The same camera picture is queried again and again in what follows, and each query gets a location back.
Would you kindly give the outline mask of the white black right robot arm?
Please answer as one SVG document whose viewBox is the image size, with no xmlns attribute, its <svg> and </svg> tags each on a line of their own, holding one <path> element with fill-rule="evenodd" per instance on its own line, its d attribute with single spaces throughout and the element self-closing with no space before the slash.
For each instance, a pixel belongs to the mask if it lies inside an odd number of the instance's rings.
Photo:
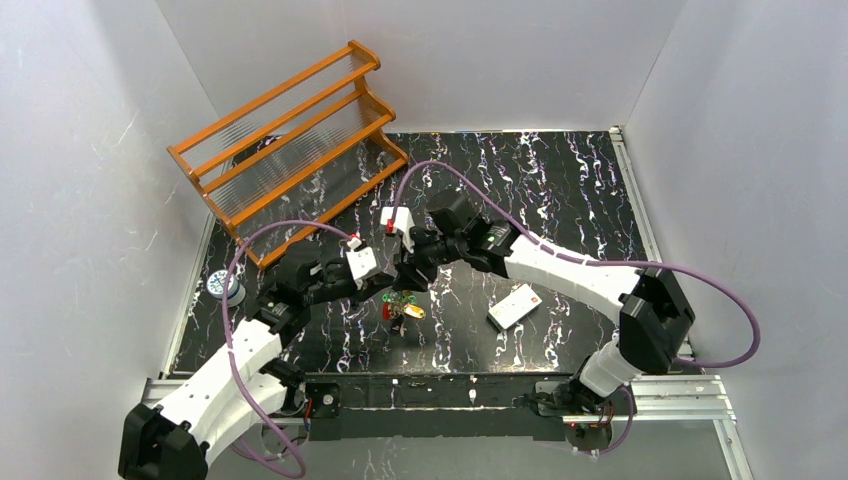
<svg viewBox="0 0 848 480">
<path fill-rule="evenodd" d="M 445 190 L 431 198 L 434 226 L 417 226 L 408 208 L 381 211 L 387 234 L 401 247 L 394 257 L 400 290 L 423 291 L 442 265 L 463 261 L 481 273 L 547 288 L 588 305 L 618 329 L 590 355 L 568 387 L 571 398 L 599 401 L 643 374 L 670 370 L 695 313 L 674 273 L 656 266 L 597 266 L 590 256 L 490 220 L 469 199 Z"/>
</svg>

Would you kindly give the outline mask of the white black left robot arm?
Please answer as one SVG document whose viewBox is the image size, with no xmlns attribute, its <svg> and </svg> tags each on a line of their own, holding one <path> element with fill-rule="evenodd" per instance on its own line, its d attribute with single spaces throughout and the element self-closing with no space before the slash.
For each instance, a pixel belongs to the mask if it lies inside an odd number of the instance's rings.
<svg viewBox="0 0 848 480">
<path fill-rule="evenodd" d="M 154 406 L 140 403 L 127 414 L 121 478 L 205 478 L 225 448 L 303 389 L 303 370 L 281 355 L 310 322 L 313 306 L 362 302 L 392 283 L 358 238 L 339 259 L 322 262 L 319 252 L 312 242 L 296 243 L 274 282 L 247 301 L 230 342 Z"/>
</svg>

